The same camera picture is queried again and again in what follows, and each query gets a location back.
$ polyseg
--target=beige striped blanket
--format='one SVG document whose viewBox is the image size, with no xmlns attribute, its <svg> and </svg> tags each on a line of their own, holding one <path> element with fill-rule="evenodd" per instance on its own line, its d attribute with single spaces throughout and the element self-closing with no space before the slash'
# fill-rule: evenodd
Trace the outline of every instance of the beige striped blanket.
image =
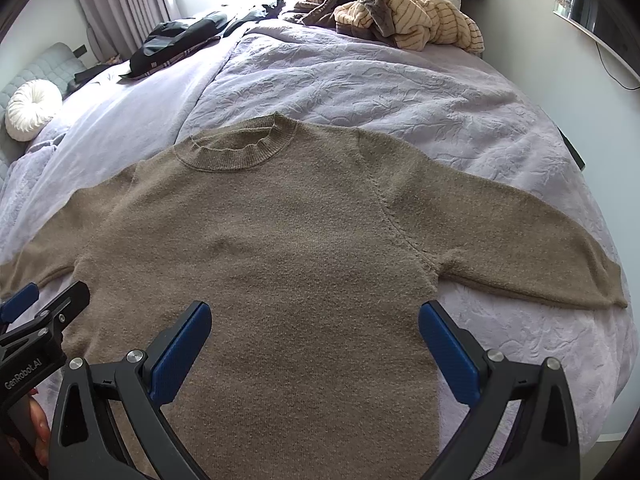
<svg viewBox="0 0 640 480">
<path fill-rule="evenodd" d="M 300 4 L 325 1 L 302 0 Z M 375 28 L 376 37 L 390 39 L 406 50 L 422 50 L 427 43 L 453 44 L 472 53 L 484 50 L 476 22 L 448 0 L 354 0 L 335 7 L 332 17 L 338 31 Z"/>
</svg>

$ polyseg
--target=pillow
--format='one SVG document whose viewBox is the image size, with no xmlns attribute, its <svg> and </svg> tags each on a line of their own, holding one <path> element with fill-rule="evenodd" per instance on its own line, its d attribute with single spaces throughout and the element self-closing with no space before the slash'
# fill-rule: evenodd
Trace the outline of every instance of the pillow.
<svg viewBox="0 0 640 480">
<path fill-rule="evenodd" d="M 4 122 L 15 140 L 31 140 L 62 108 L 62 94 L 46 79 L 34 79 L 20 86 L 9 99 Z"/>
</svg>

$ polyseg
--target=sweater collar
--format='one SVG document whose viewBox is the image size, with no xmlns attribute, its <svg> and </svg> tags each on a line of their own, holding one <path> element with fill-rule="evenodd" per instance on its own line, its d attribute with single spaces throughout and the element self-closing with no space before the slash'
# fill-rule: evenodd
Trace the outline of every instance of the sweater collar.
<svg viewBox="0 0 640 480">
<path fill-rule="evenodd" d="M 276 113 L 225 128 L 204 130 L 174 145 L 174 153 L 195 170 L 244 170 L 267 160 L 289 144 L 297 126 L 297 121 Z"/>
</svg>

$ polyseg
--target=metal screw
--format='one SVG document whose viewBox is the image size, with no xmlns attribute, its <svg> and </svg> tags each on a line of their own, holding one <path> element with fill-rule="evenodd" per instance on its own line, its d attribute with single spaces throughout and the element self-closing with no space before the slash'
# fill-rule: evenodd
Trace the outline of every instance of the metal screw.
<svg viewBox="0 0 640 480">
<path fill-rule="evenodd" d="M 499 363 L 500 361 L 504 361 L 504 354 L 499 350 L 496 350 L 495 348 L 491 348 L 490 350 L 487 350 L 486 356 L 489 358 L 490 361 L 493 361 L 494 363 Z"/>
<path fill-rule="evenodd" d="M 560 361 L 555 357 L 550 357 L 546 360 L 546 365 L 552 370 L 559 370 L 561 367 Z"/>
<path fill-rule="evenodd" d="M 144 354 L 140 350 L 132 350 L 127 354 L 127 361 L 130 363 L 137 363 L 143 356 Z"/>
<path fill-rule="evenodd" d="M 71 368 L 72 370 L 78 370 L 78 368 L 82 366 L 83 362 L 84 361 L 82 361 L 81 357 L 74 357 L 69 362 L 69 368 Z"/>
</svg>

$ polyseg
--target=wall-mounted television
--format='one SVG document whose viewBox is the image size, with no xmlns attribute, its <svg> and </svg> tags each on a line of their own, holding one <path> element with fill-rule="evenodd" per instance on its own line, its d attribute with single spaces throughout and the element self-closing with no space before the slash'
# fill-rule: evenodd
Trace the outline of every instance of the wall-mounted television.
<svg viewBox="0 0 640 480">
<path fill-rule="evenodd" d="M 640 47 L 600 0 L 556 0 L 554 12 L 606 48 L 640 81 Z"/>
</svg>

